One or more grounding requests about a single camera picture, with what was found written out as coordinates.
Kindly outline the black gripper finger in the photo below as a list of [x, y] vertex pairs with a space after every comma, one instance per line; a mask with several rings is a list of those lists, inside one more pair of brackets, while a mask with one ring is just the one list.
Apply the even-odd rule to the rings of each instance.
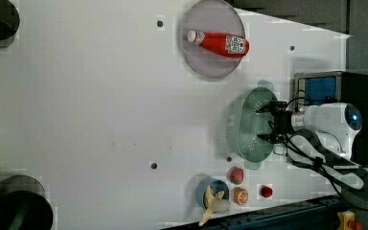
[[276, 105], [269, 103], [256, 110], [256, 113], [272, 113], [276, 109]]
[[277, 141], [277, 136], [273, 134], [258, 134], [258, 137], [269, 143], [275, 143]]

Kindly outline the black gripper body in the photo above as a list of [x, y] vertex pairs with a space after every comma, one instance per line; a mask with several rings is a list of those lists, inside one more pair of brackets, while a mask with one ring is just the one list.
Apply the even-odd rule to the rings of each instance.
[[288, 135], [294, 132], [291, 124], [293, 111], [288, 110], [287, 102], [277, 101], [269, 103], [269, 112], [273, 116], [273, 121], [270, 123], [269, 142], [271, 144], [284, 143]]

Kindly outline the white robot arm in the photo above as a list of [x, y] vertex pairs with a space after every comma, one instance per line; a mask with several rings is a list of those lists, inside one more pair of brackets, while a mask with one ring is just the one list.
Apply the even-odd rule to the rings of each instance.
[[338, 193], [368, 202], [368, 170], [351, 159], [362, 129], [359, 110], [349, 103], [308, 105], [291, 111], [286, 102], [270, 102], [256, 110], [269, 113], [271, 131], [259, 137], [283, 144], [294, 154], [292, 164], [326, 177]]

